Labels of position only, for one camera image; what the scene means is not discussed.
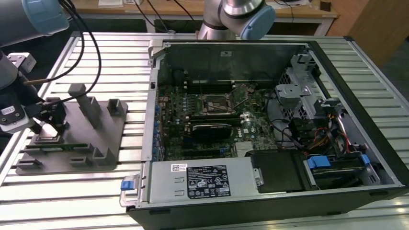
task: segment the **open computer chassis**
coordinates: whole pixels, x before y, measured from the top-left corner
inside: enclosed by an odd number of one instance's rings
[[[335,215],[407,192],[317,42],[155,40],[149,52],[142,168],[121,187],[145,229]]]

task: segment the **slotted aluminum surface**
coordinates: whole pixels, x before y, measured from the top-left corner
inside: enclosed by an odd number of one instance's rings
[[[98,101],[119,98],[129,105],[118,155],[119,164],[110,172],[24,175],[14,164],[18,150],[29,142],[29,131],[16,134],[1,155],[0,229],[142,229],[118,204],[119,182],[139,170],[145,99],[149,80],[147,42],[151,39],[193,39],[191,34],[95,33],[102,52],[102,75],[93,92]],[[353,43],[341,37],[267,36],[269,40],[315,40],[359,99],[369,115],[403,162],[409,164],[409,109],[402,96],[381,75]],[[45,86],[40,95],[68,97],[70,83],[94,80],[97,60],[90,37],[85,36],[85,55],[69,76]],[[50,77],[66,70],[80,52],[72,38],[52,70]],[[329,92],[334,91],[327,81]],[[374,202],[347,214],[310,217],[231,226],[231,229],[407,229],[409,197]]]

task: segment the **motherboard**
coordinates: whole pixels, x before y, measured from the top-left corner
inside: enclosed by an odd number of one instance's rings
[[[277,149],[265,112],[267,91],[254,83],[159,86],[163,161]]]

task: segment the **power supply label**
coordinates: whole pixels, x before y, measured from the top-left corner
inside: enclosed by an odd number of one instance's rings
[[[230,183],[225,165],[190,167],[187,197],[190,199],[230,196]]]

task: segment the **desk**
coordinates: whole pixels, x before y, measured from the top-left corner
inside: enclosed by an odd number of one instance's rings
[[[143,19],[134,5],[123,4],[121,8],[98,8],[98,0],[72,0],[77,11],[84,18],[95,19]],[[150,0],[161,18],[163,20],[190,20],[183,10],[171,0]],[[198,0],[178,0],[195,20],[202,20],[203,2]],[[319,0],[313,0],[313,7],[293,7],[294,19],[291,19],[290,8],[275,10],[275,22],[278,23],[315,23],[318,24],[314,35],[325,36],[333,20],[338,13],[331,9],[330,12],[315,10]],[[139,5],[149,21],[158,19],[146,1]],[[154,27],[146,22],[146,30],[154,33]]]

